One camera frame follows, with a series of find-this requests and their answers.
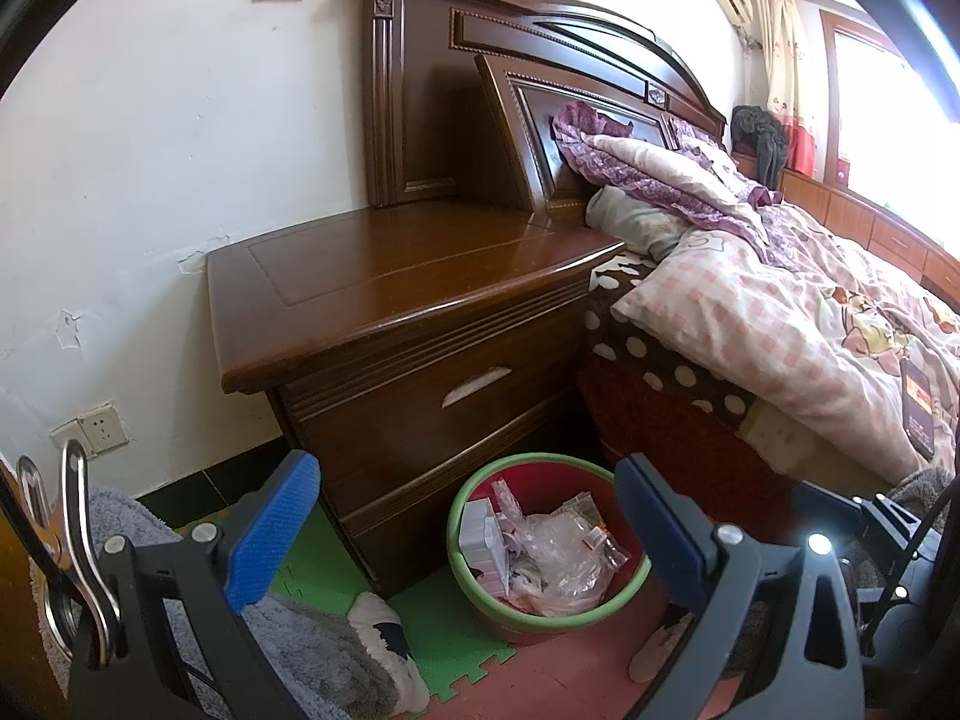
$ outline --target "wall socket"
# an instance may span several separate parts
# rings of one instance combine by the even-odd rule
[[[70,439],[76,439],[90,456],[130,441],[112,403],[84,412],[78,418],[54,428],[50,431],[50,437],[59,447],[63,447]]]

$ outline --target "red foam mat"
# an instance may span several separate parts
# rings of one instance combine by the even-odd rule
[[[627,676],[635,652],[656,630],[666,607],[656,577],[620,613],[590,628],[529,647],[518,647],[505,664],[483,664],[478,683],[454,683],[458,695],[441,704],[430,699],[425,720],[622,720],[642,694]],[[701,715],[723,712],[736,680],[719,683]]]

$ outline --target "wooden window frame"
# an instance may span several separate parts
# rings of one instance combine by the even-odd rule
[[[827,47],[827,87],[829,87],[829,124],[827,125],[827,161],[824,164],[824,184],[861,197],[848,189],[837,179],[837,162],[840,151],[840,83],[837,71],[836,33],[862,40],[878,49],[886,50],[901,59],[904,58],[893,42],[882,32],[870,28],[865,23],[846,19],[829,10],[820,11],[820,21],[824,27],[824,45]]]

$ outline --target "screw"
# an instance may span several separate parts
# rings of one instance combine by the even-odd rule
[[[728,547],[736,547],[743,541],[743,531],[736,525],[725,523],[717,528],[717,538]]]
[[[111,536],[104,542],[104,552],[107,555],[117,555],[123,552],[123,548],[127,546],[127,540],[123,536]]]
[[[214,538],[217,538],[217,526],[212,522],[200,522],[200,525],[193,529],[190,536],[192,536],[193,541],[208,544]]]
[[[812,533],[806,540],[806,545],[818,555],[829,555],[833,550],[833,544],[830,539],[822,533]]]

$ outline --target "phone screen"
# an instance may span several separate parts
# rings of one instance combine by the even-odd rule
[[[933,459],[933,399],[930,380],[906,358],[901,361],[904,382],[904,429],[910,443],[926,459]]]

